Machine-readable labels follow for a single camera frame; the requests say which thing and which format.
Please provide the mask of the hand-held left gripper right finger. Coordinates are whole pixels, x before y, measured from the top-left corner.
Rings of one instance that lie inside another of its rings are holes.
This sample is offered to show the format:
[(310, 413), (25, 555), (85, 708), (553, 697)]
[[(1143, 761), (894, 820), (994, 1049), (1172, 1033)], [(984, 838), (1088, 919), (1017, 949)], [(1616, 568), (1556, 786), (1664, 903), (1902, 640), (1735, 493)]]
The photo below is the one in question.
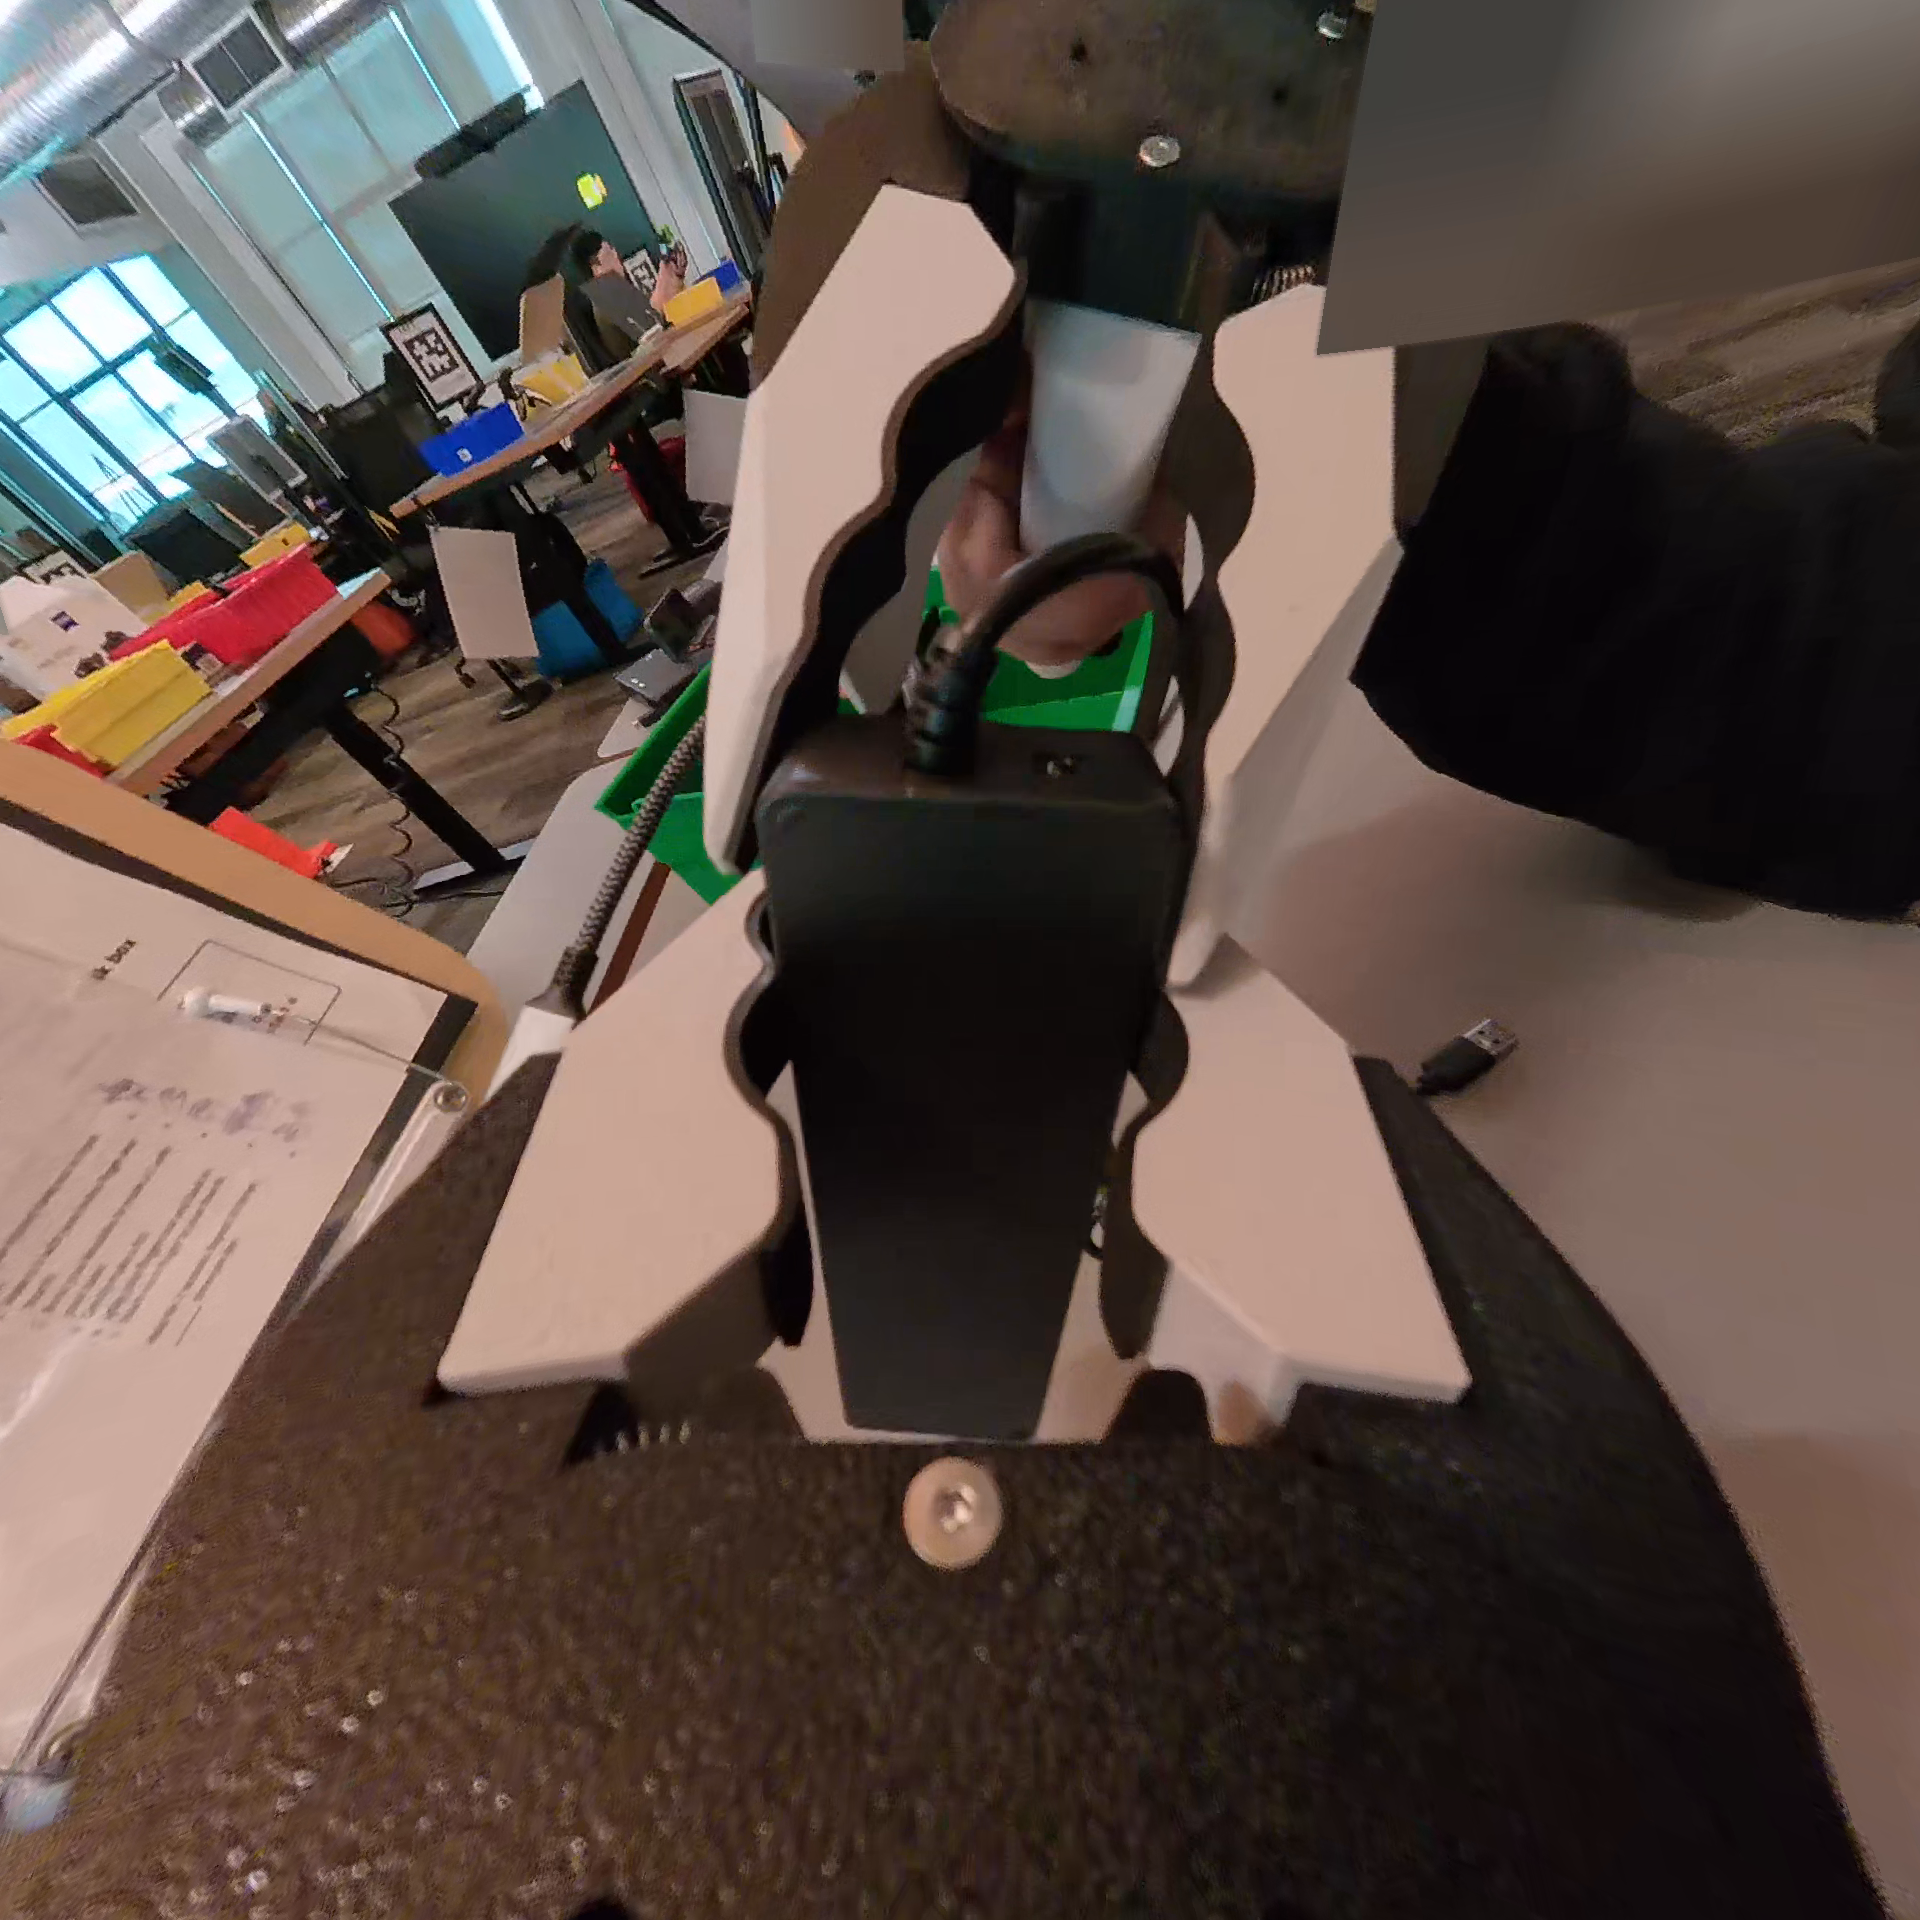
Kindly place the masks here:
[(1455, 1407), (1473, 1374), (1347, 1041), (1238, 945), (1172, 987), (1103, 1205), (1117, 1356), (1198, 1389), (1213, 1440), (1306, 1389)]

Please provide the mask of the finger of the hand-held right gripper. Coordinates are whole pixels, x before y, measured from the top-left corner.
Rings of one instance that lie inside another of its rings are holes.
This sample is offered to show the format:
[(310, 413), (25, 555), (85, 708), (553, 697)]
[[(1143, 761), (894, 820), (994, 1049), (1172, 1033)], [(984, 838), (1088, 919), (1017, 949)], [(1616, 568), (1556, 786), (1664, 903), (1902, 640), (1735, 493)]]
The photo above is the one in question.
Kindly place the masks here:
[(745, 875), (770, 770), (837, 716), (926, 493), (1012, 411), (1020, 266), (967, 201), (886, 185), (754, 388), (709, 683), (703, 836)]
[(1168, 783), (1192, 840), (1174, 993), (1253, 890), (1402, 556), (1394, 355), (1322, 355), (1324, 303), (1294, 285), (1221, 325), (1165, 448), (1198, 555), (1174, 655)]

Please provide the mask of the black usb cable plug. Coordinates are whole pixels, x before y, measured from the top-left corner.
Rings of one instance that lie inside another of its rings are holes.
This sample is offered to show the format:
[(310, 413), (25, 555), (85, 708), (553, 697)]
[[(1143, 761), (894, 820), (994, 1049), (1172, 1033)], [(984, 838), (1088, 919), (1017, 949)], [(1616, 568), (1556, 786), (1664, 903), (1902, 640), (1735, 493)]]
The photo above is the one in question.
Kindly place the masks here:
[(1420, 1062), (1412, 1092), (1420, 1098), (1469, 1092), (1513, 1058), (1519, 1047), (1520, 1039), (1505, 1022), (1476, 1020)]

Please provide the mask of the green plastic bin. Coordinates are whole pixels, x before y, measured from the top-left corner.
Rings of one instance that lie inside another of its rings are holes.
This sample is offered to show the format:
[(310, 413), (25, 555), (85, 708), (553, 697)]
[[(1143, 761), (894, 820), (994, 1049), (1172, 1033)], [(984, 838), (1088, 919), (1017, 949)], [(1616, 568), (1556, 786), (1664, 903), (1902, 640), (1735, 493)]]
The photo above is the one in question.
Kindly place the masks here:
[[(1145, 615), (1103, 653), (1054, 680), (1009, 655), (998, 655), (981, 697), (979, 715), (988, 723), (1015, 728), (1134, 732), (1153, 642), (1155, 618)], [(660, 708), (645, 744), (597, 805), (622, 831), (603, 879), (607, 885), (631, 883), (646, 857), (679, 875), (705, 903), (721, 900), (737, 885), (732, 875), (722, 872), (709, 858), (703, 768), (692, 766), (674, 791), (664, 789), (668, 763), (709, 716), (710, 661), (673, 705)]]

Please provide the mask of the black usb hub box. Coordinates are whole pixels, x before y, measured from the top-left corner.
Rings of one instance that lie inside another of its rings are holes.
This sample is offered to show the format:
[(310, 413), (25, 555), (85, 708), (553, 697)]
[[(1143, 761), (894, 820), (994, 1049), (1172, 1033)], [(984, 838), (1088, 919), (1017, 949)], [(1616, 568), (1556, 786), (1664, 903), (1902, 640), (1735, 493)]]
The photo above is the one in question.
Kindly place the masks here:
[(926, 776), (842, 716), (754, 829), (844, 1414), (1028, 1442), (1165, 990), (1174, 793), (1126, 732), (984, 723)]

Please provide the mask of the wooden desk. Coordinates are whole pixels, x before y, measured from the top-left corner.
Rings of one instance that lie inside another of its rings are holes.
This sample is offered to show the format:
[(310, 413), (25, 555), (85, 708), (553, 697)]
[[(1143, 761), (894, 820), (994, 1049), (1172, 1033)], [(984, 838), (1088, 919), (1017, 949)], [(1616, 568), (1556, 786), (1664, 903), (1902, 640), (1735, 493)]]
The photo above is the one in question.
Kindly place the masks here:
[(456, 892), (469, 885), (514, 872), (533, 849), (521, 840), (509, 849), (477, 829), (427, 780), (384, 732), (354, 711), (354, 699), (372, 685), (372, 645), (359, 635), (359, 618), (393, 590), (393, 577), (371, 568), (335, 590), (274, 648), (239, 676), (215, 687), (187, 716), (145, 743), (129, 763), (95, 783), (163, 803), (166, 793), (187, 794), (185, 814), (200, 825), (215, 820), (212, 798), (203, 794), (215, 780), (189, 780), (189, 761), (228, 726), (263, 711), (240, 746), (240, 778), (253, 780), (269, 763), (291, 753), (310, 735), (324, 735), (389, 798), (401, 803), (429, 836), (453, 857), (413, 883), (421, 896)]
[(725, 531), (709, 529), (677, 480), (645, 421), (646, 391), (695, 370), (745, 330), (753, 314), (753, 292), (740, 292), (701, 320), (666, 329), (626, 362), (594, 377), (581, 395), (544, 408), (519, 440), (456, 474), (425, 483), (394, 500), (387, 517), (393, 522), (445, 517), (454, 500), (523, 486), (533, 468), (541, 462), (553, 465), (561, 455), (588, 461), (612, 452), (636, 480), (640, 499), (666, 541), (668, 556), (663, 567), (709, 556)]

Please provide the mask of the white standing panel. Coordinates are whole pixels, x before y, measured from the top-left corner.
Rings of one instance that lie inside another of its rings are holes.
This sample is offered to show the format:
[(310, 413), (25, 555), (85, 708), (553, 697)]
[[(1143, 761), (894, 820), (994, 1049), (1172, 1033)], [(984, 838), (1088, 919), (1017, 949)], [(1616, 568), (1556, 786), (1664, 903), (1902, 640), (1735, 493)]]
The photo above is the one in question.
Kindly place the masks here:
[(430, 546), (460, 656), (479, 665), (539, 661), (516, 536), (436, 522)]

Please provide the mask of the printed marker board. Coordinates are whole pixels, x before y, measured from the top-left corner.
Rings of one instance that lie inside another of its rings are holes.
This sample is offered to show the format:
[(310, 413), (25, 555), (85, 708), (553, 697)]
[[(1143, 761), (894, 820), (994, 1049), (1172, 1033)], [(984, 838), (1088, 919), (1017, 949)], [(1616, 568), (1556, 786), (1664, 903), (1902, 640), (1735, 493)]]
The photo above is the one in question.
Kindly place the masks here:
[(389, 358), (404, 368), (434, 413), (459, 406), (479, 393), (483, 378), (459, 332), (433, 303), (394, 317), (380, 329)]

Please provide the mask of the instruction sheet in acrylic stand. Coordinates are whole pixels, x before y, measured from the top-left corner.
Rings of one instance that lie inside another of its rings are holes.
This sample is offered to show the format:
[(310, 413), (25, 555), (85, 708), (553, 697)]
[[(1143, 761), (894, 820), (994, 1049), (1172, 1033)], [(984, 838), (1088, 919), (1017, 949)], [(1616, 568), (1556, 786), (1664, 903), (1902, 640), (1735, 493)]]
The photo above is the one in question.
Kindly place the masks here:
[(3, 1763), (47, 1771), (288, 1302), (469, 1107), (472, 998), (7, 803)]

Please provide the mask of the orange plastic object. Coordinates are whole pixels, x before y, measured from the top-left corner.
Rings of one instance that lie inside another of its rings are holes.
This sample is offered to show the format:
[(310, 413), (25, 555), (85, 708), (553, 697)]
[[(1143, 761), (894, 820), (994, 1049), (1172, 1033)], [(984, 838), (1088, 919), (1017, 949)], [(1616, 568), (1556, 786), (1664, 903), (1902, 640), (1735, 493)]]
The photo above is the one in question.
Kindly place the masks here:
[(301, 844), (239, 809), (225, 809), (208, 831), (235, 849), (253, 853), (307, 881), (324, 881), (347, 849), (335, 840)]

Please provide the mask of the stack of red bins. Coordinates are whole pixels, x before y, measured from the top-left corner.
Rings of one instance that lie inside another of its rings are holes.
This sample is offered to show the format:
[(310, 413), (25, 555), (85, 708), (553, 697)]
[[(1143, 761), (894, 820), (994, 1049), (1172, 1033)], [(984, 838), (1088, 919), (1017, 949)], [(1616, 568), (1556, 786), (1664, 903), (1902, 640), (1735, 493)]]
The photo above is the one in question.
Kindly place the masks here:
[(227, 669), (246, 669), (336, 601), (338, 589), (315, 551), (291, 549), (246, 571), (228, 589), (204, 590), (140, 635), (112, 645), (106, 661), (129, 661), (166, 642), (180, 655), (199, 648)]

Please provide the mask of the wooden board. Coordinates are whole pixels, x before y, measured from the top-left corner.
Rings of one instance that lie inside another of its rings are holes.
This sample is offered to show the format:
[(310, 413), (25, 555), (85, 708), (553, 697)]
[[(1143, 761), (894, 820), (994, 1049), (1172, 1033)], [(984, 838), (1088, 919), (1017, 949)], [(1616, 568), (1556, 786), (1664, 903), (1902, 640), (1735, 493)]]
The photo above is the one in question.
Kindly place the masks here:
[(503, 998), (433, 935), (12, 743), (3, 746), (3, 814), (5, 827), (75, 858), (466, 1003), (471, 1016), (445, 1071), (471, 1096), (490, 1090), (510, 1037)]

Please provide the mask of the row of yellow bins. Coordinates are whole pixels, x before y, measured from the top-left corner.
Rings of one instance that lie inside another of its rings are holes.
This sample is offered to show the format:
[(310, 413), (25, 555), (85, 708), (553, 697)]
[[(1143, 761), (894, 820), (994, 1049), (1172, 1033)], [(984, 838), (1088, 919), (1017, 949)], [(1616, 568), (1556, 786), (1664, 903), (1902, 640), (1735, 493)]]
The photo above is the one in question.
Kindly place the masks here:
[(151, 748), (212, 693), (204, 674), (163, 640), (59, 689), (5, 723), (3, 735), (15, 746), (105, 776)]

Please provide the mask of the white cardboard box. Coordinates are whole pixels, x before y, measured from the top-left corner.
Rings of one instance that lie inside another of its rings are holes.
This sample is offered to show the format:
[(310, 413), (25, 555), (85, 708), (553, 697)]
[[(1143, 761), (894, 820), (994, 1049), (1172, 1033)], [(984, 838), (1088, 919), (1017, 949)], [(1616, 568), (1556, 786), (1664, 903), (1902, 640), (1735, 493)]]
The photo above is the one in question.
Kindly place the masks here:
[(148, 623), (90, 577), (3, 582), (3, 676), (44, 702), (77, 683), (80, 662), (105, 659)]

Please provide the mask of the black wall screen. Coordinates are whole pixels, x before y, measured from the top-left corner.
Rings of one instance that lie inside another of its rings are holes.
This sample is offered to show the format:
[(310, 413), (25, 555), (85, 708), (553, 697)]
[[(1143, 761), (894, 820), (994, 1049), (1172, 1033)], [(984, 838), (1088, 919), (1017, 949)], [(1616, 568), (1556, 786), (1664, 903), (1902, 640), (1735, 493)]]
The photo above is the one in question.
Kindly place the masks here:
[(516, 351), (527, 272), (557, 234), (594, 230), (622, 259), (660, 251), (660, 230), (586, 85), (527, 110), (453, 168), (423, 175), (393, 215), (489, 358)]

